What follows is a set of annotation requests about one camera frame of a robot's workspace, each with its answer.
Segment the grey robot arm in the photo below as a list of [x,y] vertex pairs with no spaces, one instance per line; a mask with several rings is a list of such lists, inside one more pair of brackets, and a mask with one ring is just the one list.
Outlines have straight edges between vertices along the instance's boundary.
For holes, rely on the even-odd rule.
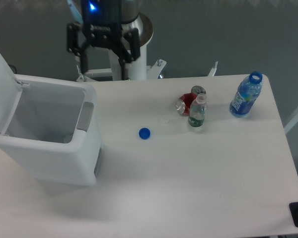
[[128,80],[127,64],[141,56],[137,28],[124,30],[120,0],[82,0],[82,23],[67,25],[67,51],[79,58],[80,71],[88,71],[86,50],[92,46],[111,50],[120,66],[120,79]]

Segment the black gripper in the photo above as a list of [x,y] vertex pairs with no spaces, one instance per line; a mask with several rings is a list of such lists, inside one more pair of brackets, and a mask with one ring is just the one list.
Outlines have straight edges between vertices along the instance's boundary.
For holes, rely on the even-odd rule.
[[[126,64],[131,64],[141,56],[140,38],[137,28],[122,33],[120,0],[82,0],[81,15],[83,24],[67,24],[67,51],[79,58],[80,72],[88,71],[86,49],[89,46],[113,49],[118,56],[121,79],[128,80]],[[85,36],[79,46],[78,33]]]

